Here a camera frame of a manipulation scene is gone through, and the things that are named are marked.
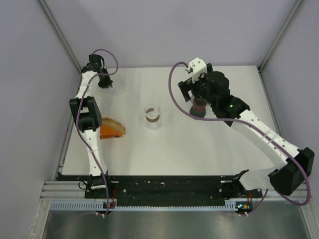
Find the glass carafe with cork band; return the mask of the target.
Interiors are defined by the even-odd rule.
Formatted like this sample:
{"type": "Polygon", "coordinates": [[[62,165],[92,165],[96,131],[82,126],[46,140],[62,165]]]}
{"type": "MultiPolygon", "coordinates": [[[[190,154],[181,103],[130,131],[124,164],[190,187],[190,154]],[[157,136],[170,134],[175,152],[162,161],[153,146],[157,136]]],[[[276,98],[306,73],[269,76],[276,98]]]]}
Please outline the glass carafe with cork band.
{"type": "Polygon", "coordinates": [[[160,106],[148,105],[145,110],[146,127],[151,130],[157,130],[161,127],[160,106]]]}

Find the orange coffee filter box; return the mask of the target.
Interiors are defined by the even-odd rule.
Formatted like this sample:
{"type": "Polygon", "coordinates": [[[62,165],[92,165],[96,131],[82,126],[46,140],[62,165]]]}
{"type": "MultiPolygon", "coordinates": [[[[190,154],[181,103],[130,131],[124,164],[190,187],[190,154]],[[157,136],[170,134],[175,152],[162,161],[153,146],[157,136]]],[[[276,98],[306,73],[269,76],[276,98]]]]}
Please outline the orange coffee filter box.
{"type": "Polygon", "coordinates": [[[100,139],[119,138],[123,137],[125,134],[126,132],[121,129],[117,130],[109,126],[100,127],[100,139]]]}

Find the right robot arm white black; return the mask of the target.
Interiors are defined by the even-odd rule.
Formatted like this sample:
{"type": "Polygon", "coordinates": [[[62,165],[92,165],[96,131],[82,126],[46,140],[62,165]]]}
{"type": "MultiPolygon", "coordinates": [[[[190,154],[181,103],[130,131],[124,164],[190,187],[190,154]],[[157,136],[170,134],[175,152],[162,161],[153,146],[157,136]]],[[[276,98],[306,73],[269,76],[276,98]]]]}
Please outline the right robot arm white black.
{"type": "Polygon", "coordinates": [[[247,137],[272,162],[271,168],[240,173],[239,181],[232,185],[236,196],[268,188],[289,196],[309,177],[314,152],[308,147],[298,148],[266,126],[244,101],[231,95],[229,80],[223,73],[202,73],[197,81],[181,81],[178,87],[185,101],[192,97],[206,101],[218,119],[247,137]]]}

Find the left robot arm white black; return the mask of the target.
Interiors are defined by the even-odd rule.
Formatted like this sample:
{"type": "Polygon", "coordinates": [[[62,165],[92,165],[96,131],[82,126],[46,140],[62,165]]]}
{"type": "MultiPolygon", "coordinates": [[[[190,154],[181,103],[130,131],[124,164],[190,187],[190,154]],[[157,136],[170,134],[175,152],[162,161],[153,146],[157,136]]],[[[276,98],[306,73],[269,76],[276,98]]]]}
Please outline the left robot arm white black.
{"type": "Polygon", "coordinates": [[[81,70],[81,84],[75,98],[69,100],[77,133],[86,146],[89,160],[87,191],[96,190],[101,197],[109,197],[113,185],[106,181],[108,169],[105,165],[100,142],[102,115],[94,98],[97,88],[113,87],[104,58],[98,54],[89,55],[89,63],[81,70]]]}

